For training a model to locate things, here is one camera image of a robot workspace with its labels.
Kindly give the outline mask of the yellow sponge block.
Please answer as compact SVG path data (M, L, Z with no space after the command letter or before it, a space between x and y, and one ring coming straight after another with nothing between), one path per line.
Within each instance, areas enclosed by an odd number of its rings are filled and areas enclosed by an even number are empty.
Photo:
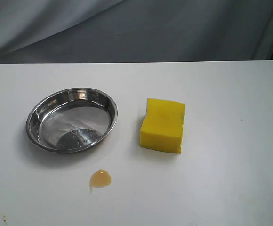
M149 98L140 129L140 146L166 153L181 153L185 104Z

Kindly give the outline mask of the amber liquid spill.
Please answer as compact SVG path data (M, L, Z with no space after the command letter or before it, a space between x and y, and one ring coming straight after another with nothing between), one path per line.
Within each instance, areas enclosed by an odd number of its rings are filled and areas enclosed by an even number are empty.
M90 193L92 193L94 188L103 188L109 186L112 182L112 177L109 172L100 169L96 171L91 177L89 181L89 189Z

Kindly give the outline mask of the round stainless steel dish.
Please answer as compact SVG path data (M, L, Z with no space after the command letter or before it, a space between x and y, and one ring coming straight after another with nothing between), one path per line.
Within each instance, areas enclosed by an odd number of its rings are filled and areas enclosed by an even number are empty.
M70 88L37 103L25 130L29 140L43 150L78 153L104 140L117 117L117 105L108 94L93 88Z

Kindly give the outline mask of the grey backdrop cloth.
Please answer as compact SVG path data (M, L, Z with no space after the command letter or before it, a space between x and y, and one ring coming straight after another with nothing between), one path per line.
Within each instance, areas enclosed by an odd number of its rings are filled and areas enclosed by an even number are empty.
M0 63L269 59L273 0L0 0Z

